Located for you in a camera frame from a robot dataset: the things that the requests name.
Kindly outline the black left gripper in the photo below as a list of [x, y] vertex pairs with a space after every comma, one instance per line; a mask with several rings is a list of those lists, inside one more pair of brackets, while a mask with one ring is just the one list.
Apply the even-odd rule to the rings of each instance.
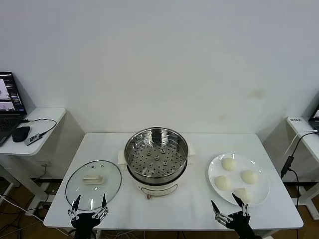
[[71, 219], [71, 225], [74, 228], [75, 239], [96, 239], [96, 234], [93, 232], [93, 228], [100, 224], [100, 220], [103, 220], [108, 214], [109, 209], [107, 207], [106, 195], [103, 195], [102, 205], [99, 211], [96, 213], [81, 213], [77, 215], [81, 196], [73, 202], [71, 210], [68, 210], [68, 215]]

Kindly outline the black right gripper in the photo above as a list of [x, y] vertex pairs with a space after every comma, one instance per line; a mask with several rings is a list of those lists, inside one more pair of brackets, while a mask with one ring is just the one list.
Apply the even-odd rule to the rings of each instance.
[[250, 214], [248, 212], [248, 204], [245, 204], [234, 193], [232, 193], [232, 196], [242, 211], [225, 215], [224, 213], [220, 212], [217, 205], [213, 200], [211, 200], [213, 211], [215, 213], [215, 219], [219, 223], [226, 223], [226, 227], [228, 229], [234, 230], [240, 239], [254, 239], [255, 233], [249, 225]]

